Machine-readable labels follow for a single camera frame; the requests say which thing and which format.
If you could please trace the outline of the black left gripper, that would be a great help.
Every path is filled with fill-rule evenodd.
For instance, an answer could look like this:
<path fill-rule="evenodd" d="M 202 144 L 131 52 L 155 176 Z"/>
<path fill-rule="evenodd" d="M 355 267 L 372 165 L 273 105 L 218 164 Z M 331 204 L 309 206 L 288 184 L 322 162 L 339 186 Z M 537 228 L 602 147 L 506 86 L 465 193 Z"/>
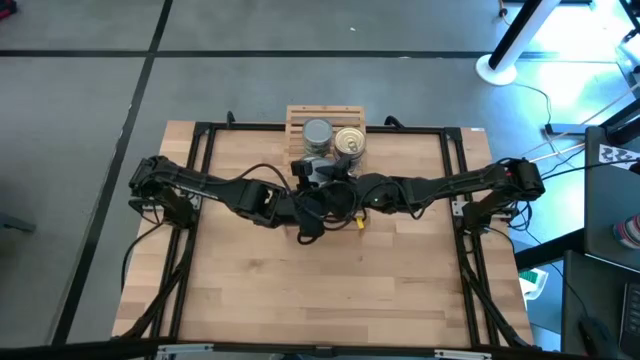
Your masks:
<path fill-rule="evenodd" d="M 335 174 L 348 174 L 351 156 L 345 154 L 334 163 Z M 307 159 L 291 162 L 293 176 L 311 176 L 312 162 Z M 294 226 L 298 229 L 298 243 L 314 243 L 325 234 L 323 205 L 309 194 L 300 191 L 287 192 L 285 189 L 273 191 L 276 200 L 272 227 Z"/>

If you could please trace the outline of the blue label salmon can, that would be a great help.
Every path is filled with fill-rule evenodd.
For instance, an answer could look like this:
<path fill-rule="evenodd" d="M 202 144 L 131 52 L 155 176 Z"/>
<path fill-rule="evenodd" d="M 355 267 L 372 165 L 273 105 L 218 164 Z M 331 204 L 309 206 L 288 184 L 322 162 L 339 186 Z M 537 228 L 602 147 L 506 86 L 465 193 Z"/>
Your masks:
<path fill-rule="evenodd" d="M 360 156 L 366 147 L 365 134 L 358 128 L 345 127 L 334 137 L 334 152 L 339 156 Z"/>
<path fill-rule="evenodd" d="M 345 154 L 339 155 L 339 156 L 336 158 L 336 161 L 337 161 L 341 156 L 343 156 L 343 155 L 345 155 Z M 350 168 L 350 172 L 349 172 L 349 173 L 357 172 L 357 171 L 360 169 L 360 167 L 361 167 L 362 154 L 355 154 L 355 155 L 353 155 L 353 154 L 348 154 L 348 155 L 350 155 L 350 156 L 351 156 L 351 168 Z"/>

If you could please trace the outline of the wooden slatted shelf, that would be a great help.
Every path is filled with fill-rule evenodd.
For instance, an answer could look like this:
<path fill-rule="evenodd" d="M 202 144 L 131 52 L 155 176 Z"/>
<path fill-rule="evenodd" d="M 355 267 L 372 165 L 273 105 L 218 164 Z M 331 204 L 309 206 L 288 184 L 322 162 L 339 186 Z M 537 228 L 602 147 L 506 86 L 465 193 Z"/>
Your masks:
<path fill-rule="evenodd" d="M 301 160 L 306 156 L 302 139 L 303 124 L 313 118 L 328 120 L 333 127 L 331 151 L 326 156 L 334 159 L 335 134 L 345 127 L 358 128 L 365 134 L 366 147 L 362 155 L 361 167 L 350 175 L 360 176 L 368 171 L 368 148 L 371 141 L 368 138 L 365 121 L 365 110 L 361 106 L 328 106 L 328 105 L 289 105 L 287 107 L 284 137 L 283 161 L 287 171 L 286 179 L 295 189 L 298 178 L 291 174 L 291 162 Z"/>

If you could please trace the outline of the green white box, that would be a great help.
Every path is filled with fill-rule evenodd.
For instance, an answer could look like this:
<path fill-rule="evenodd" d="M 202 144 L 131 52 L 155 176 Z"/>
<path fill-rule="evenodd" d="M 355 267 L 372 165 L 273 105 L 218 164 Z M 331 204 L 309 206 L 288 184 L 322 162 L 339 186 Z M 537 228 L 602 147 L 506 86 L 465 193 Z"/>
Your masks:
<path fill-rule="evenodd" d="M 537 268 L 520 272 L 519 282 L 524 299 L 536 300 L 542 293 L 547 279 L 548 273 Z"/>

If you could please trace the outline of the black side desk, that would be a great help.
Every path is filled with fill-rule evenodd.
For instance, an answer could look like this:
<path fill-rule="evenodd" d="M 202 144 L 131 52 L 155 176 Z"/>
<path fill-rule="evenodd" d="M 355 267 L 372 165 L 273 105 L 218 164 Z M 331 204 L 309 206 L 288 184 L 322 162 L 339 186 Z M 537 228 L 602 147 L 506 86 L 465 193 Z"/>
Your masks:
<path fill-rule="evenodd" d="M 618 243 L 612 226 L 640 214 L 640 175 L 603 165 L 598 161 L 599 145 L 640 152 L 640 138 L 625 145 L 612 145 L 600 127 L 586 130 L 585 164 L 585 252 L 595 258 L 640 273 L 640 250 Z"/>

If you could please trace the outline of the white patterned paper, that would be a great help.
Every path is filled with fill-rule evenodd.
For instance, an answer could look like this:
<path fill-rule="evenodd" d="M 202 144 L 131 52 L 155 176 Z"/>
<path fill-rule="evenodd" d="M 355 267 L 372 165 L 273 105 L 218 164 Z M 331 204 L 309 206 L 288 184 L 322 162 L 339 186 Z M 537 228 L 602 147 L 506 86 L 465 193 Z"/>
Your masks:
<path fill-rule="evenodd" d="M 640 152 L 610 145 L 599 145 L 598 161 L 602 164 L 610 164 L 614 167 L 629 170 L 639 160 Z"/>

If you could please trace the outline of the striped colourful roll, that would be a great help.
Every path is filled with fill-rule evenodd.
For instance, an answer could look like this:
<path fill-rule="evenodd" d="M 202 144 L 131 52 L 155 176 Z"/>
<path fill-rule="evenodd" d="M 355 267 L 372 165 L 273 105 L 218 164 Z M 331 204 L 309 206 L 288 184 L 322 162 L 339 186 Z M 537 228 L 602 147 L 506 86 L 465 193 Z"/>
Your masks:
<path fill-rule="evenodd" d="M 621 245 L 640 250 L 640 214 L 631 216 L 612 226 L 614 239 Z"/>

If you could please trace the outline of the black computer mouse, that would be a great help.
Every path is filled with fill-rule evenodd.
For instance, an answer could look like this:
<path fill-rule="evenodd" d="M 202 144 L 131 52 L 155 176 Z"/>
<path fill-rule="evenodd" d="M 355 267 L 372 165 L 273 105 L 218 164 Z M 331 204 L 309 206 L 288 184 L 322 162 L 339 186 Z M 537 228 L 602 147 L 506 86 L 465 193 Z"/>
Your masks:
<path fill-rule="evenodd" d="M 578 321 L 578 329 L 588 355 L 608 359 L 618 358 L 617 340 L 602 321 L 595 317 L 582 316 Z"/>

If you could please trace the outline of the black keyboard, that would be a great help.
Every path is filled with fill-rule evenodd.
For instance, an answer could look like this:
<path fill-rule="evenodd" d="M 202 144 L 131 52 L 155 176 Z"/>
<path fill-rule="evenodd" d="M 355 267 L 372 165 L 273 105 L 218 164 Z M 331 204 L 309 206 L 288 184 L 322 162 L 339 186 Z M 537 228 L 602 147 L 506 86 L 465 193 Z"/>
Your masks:
<path fill-rule="evenodd" d="M 640 355 L 640 283 L 625 285 L 619 346 L 629 355 Z"/>

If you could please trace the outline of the grey floor object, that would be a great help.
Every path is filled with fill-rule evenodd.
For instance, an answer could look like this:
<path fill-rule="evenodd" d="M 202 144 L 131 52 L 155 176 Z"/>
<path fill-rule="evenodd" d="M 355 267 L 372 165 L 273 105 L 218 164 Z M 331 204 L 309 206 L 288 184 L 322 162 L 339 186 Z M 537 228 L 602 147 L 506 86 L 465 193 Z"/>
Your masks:
<path fill-rule="evenodd" d="M 15 229 L 22 232 L 33 233 L 36 225 L 0 212 L 0 228 Z"/>

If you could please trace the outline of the black aluminium table frame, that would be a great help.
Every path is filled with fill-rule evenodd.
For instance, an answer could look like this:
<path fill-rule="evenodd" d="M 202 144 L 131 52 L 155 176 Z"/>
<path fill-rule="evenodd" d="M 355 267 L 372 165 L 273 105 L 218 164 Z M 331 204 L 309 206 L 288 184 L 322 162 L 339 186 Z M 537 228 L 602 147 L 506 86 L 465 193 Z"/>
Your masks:
<path fill-rule="evenodd" d="M 168 122 L 159 153 L 172 161 L 235 177 L 253 164 L 283 162 L 290 134 L 280 124 Z M 370 171 L 436 178 L 483 167 L 491 158 L 482 130 L 369 127 Z M 205 200 L 195 236 L 162 226 L 136 246 L 113 335 L 125 335 L 166 283 L 174 260 L 189 246 L 186 283 L 160 306 L 142 339 L 203 344 L 197 350 L 336 355 L 432 356 L 446 348 L 471 350 L 493 343 L 490 321 L 477 297 L 465 305 L 449 200 L 439 200 L 419 221 L 373 211 L 356 224 L 301 246 L 294 228 L 264 229 Z M 532 332 L 520 293 L 511 244 L 484 236 L 492 300 L 524 341 Z"/>

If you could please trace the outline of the white round post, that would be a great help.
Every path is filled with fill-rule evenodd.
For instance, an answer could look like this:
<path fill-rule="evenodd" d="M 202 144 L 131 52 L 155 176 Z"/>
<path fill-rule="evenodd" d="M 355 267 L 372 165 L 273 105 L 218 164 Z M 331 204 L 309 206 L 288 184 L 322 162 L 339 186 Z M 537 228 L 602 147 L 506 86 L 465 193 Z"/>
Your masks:
<path fill-rule="evenodd" d="M 478 76 L 494 86 L 506 86 L 517 77 L 516 61 L 561 0 L 526 0 L 491 54 L 475 64 Z"/>

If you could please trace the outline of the silver end bracket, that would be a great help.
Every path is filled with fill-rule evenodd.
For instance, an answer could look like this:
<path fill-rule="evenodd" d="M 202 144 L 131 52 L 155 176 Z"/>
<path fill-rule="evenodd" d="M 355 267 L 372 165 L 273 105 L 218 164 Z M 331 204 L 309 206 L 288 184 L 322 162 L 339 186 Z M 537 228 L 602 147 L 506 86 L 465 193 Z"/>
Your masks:
<path fill-rule="evenodd" d="M 163 359 L 174 359 L 177 355 L 212 352 L 213 344 L 167 344 L 157 348 L 156 355 Z"/>
<path fill-rule="evenodd" d="M 434 357 L 444 360 L 493 360 L 490 353 L 452 349 L 435 349 Z"/>

